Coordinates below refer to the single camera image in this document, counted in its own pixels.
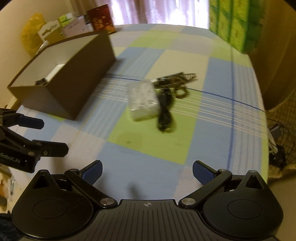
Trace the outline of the clear floss pick bag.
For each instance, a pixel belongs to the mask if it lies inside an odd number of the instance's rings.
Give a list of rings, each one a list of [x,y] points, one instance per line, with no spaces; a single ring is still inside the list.
[[[130,83],[127,93],[130,116],[134,121],[148,120],[159,114],[159,100],[150,80]]]

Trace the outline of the tiger stripe hair claw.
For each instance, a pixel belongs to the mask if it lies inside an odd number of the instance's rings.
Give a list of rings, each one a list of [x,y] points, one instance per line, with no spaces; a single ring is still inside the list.
[[[174,91],[176,98],[182,99],[188,95],[187,84],[197,80],[195,73],[184,73],[180,77],[171,78],[168,80],[158,81],[155,88],[171,88]]]

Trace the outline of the brown hair scrunchie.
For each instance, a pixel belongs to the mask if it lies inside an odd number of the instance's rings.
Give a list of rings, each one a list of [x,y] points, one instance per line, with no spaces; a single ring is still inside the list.
[[[42,78],[40,80],[37,80],[35,82],[35,86],[44,86],[47,85],[48,81],[45,78]]]

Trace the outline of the brown cardboard storage box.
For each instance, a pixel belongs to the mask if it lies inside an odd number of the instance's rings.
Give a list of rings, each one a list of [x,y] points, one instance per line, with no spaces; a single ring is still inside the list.
[[[46,46],[8,89],[27,108],[75,120],[115,61],[105,30],[76,35]],[[47,85],[35,86],[42,78]]]

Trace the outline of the yellow plastic bag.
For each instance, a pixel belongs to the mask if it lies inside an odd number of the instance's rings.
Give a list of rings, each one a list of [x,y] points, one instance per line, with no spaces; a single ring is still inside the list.
[[[34,57],[38,49],[43,44],[43,40],[38,32],[46,24],[41,13],[35,13],[24,25],[21,32],[21,42],[27,53]]]

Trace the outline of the checkered tablecloth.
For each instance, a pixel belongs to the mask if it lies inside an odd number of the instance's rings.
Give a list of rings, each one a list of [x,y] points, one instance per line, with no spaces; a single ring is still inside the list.
[[[120,26],[110,40],[117,61],[75,121],[20,108],[45,126],[17,133],[69,146],[37,169],[58,174],[100,160],[95,186],[116,200],[179,200],[200,186],[196,160],[267,178],[265,111],[248,55],[185,26]]]

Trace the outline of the quilted beige cushion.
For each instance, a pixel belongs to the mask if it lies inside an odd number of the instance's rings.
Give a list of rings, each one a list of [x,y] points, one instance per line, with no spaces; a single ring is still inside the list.
[[[279,105],[266,112],[267,126],[277,153],[269,153],[269,179],[295,172],[295,90]]]

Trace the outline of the white carved wood rack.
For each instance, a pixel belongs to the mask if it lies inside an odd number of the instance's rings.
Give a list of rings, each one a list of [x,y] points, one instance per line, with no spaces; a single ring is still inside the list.
[[[38,35],[43,42],[48,41],[49,44],[53,44],[64,39],[61,32],[61,25],[58,20],[51,21],[43,25],[43,27],[39,30]]]

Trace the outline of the pale pink cardboard sheet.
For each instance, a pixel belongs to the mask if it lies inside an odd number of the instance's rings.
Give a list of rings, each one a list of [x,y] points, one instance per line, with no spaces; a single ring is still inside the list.
[[[84,16],[74,18],[74,20],[72,20],[70,23],[62,28],[62,33],[66,38],[87,32],[89,32],[89,29],[85,23]]]

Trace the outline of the red gift paper bag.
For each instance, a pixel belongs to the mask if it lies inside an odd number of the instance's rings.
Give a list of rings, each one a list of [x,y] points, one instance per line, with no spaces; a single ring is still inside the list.
[[[93,30],[106,30],[108,34],[116,32],[108,4],[87,11]]]

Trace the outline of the green tissue pack bundle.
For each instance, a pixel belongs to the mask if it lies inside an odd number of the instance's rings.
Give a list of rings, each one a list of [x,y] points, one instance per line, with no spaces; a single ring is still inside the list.
[[[255,49],[265,14],[265,1],[209,2],[209,30],[241,53]]]

